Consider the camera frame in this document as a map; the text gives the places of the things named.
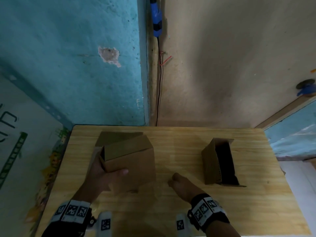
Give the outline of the wrist marker band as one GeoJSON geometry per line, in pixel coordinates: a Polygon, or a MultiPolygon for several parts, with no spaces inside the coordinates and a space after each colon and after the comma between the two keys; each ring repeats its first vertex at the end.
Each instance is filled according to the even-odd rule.
{"type": "Polygon", "coordinates": [[[226,212],[210,195],[198,194],[191,200],[191,209],[187,217],[197,230],[206,233],[207,227],[214,221],[230,223],[226,212]]]}
{"type": "Polygon", "coordinates": [[[85,201],[66,201],[57,208],[49,224],[55,222],[71,223],[79,225],[86,230],[92,217],[92,209],[90,206],[91,203],[85,201]]]}

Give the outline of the right wrist marker band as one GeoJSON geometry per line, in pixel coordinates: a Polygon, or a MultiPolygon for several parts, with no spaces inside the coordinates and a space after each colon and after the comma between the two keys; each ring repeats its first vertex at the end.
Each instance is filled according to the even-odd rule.
{"type": "Polygon", "coordinates": [[[197,230],[206,233],[207,227],[214,221],[230,223],[226,212],[210,195],[198,194],[191,200],[191,209],[187,217],[197,230]]]}

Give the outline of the small open cardboard box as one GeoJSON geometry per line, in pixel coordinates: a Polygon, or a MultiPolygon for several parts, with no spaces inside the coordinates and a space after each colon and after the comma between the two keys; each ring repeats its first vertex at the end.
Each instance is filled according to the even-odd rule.
{"type": "Polygon", "coordinates": [[[235,174],[231,144],[234,139],[213,138],[202,150],[204,183],[228,187],[246,187],[241,185],[235,174]]]}

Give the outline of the white printed poster board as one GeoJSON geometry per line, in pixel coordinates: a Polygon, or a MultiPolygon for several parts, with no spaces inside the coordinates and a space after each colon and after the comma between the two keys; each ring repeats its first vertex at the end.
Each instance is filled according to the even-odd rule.
{"type": "Polygon", "coordinates": [[[34,237],[69,130],[0,74],[0,237],[34,237]]]}

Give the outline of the left wrist marker band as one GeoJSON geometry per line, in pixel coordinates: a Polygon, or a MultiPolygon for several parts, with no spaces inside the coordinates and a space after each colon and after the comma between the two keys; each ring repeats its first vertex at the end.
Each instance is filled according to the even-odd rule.
{"type": "Polygon", "coordinates": [[[57,208],[49,224],[55,222],[71,223],[79,225],[86,230],[92,217],[92,209],[90,206],[91,203],[85,201],[66,201],[57,208]]]}

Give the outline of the wooden framed blue panel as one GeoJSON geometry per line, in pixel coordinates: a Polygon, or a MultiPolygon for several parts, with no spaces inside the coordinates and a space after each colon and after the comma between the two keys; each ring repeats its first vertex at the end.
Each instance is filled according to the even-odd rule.
{"type": "Polygon", "coordinates": [[[278,161],[316,158],[316,94],[301,96],[260,123],[278,161]]]}

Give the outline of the blue and black wall device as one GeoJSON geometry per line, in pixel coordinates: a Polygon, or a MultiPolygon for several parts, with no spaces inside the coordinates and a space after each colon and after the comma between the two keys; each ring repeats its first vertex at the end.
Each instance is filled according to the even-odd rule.
{"type": "Polygon", "coordinates": [[[157,0],[149,0],[151,7],[153,34],[156,38],[162,34],[162,12],[159,8],[157,0]]]}

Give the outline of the person's left forearm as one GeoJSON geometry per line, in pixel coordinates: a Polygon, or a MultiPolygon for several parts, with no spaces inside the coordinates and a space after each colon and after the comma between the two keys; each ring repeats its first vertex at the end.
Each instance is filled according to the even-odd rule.
{"type": "Polygon", "coordinates": [[[87,221],[80,223],[56,221],[50,223],[41,237],[84,237],[87,221]]]}

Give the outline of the large brown cardboard box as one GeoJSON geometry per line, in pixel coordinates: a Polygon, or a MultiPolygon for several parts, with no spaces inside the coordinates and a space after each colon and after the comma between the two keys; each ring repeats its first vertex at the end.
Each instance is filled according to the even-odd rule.
{"type": "Polygon", "coordinates": [[[143,132],[102,131],[93,149],[104,172],[128,169],[117,182],[106,185],[114,195],[137,193],[140,186],[156,181],[154,147],[143,132]]]}

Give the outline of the person's left hand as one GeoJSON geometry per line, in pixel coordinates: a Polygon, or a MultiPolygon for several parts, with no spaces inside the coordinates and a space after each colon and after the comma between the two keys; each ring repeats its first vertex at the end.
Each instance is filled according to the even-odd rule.
{"type": "Polygon", "coordinates": [[[103,191],[108,190],[110,183],[107,183],[107,172],[102,166],[100,158],[95,157],[85,181],[73,195],[72,200],[93,203],[103,191]]]}

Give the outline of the person's right forearm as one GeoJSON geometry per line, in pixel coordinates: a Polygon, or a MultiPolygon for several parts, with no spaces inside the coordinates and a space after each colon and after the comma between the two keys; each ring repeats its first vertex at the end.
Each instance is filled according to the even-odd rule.
{"type": "Polygon", "coordinates": [[[230,223],[209,219],[202,226],[206,237],[241,237],[230,223]]]}

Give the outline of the white panel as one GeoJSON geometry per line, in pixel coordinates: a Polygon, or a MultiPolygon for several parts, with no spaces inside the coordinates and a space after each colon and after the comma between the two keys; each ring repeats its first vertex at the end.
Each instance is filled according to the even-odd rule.
{"type": "Polygon", "coordinates": [[[285,178],[313,237],[316,237],[316,170],[306,161],[280,161],[285,178]]]}

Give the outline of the person's right hand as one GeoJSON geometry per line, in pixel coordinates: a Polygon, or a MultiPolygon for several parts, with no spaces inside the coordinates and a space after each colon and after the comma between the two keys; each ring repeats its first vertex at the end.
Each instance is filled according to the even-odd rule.
{"type": "Polygon", "coordinates": [[[185,202],[192,203],[195,196],[206,194],[205,191],[193,184],[188,178],[184,177],[183,188],[172,188],[176,194],[185,202]]]}

